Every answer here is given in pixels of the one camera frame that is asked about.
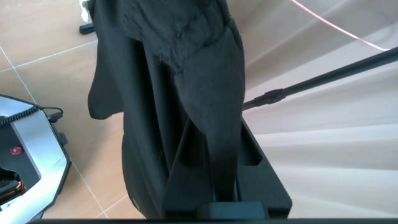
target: red object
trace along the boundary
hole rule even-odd
[[[21,152],[22,152],[22,148],[21,147],[19,147],[19,146],[16,146],[16,147],[12,147],[11,149],[10,149],[10,152],[11,152],[11,154],[12,155],[19,155]]]

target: curtain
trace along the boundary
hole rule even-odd
[[[299,0],[344,30],[398,46],[396,0]],[[290,0],[228,0],[243,38],[246,97],[382,51]],[[243,113],[293,200],[289,218],[398,217],[398,63]]]

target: black garment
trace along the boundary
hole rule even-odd
[[[129,196],[146,217],[160,217],[162,186],[188,114],[206,136],[215,187],[227,200],[241,145],[244,54],[225,0],[96,0],[90,13],[98,59],[88,106],[96,119],[124,112]],[[163,156],[165,174],[145,180]]]

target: pink string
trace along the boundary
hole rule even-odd
[[[291,0],[291,1],[292,1],[294,4],[298,5],[299,7],[301,7],[302,9],[304,9],[305,11],[307,11],[309,14],[315,16],[317,19],[321,20],[322,22],[326,23],[327,25],[329,25],[329,26],[335,28],[336,30],[338,30],[338,31],[340,31],[340,32],[342,32],[342,33],[344,33],[344,34],[346,34],[346,35],[348,35],[348,36],[350,36],[350,37],[352,37],[352,38],[354,38],[354,39],[356,39],[356,40],[359,40],[359,41],[361,41],[361,42],[363,42],[363,43],[365,43],[365,44],[368,44],[369,46],[374,47],[375,49],[378,49],[378,50],[382,50],[382,51],[390,50],[390,49],[384,49],[384,48],[379,47],[379,46],[377,46],[377,45],[375,45],[375,44],[372,44],[372,43],[368,42],[367,40],[364,40],[364,39],[362,39],[362,38],[360,38],[360,37],[357,37],[357,36],[355,36],[354,34],[352,34],[352,33],[348,32],[348,31],[346,31],[346,30],[344,30],[344,29],[342,29],[342,28],[340,28],[340,27],[338,27],[338,26],[332,24],[331,22],[329,22],[329,21],[327,21],[326,19],[322,18],[321,16],[319,16],[319,15],[316,14],[315,12],[309,10],[307,7],[305,7],[304,5],[300,4],[300,3],[297,2],[296,0]]]

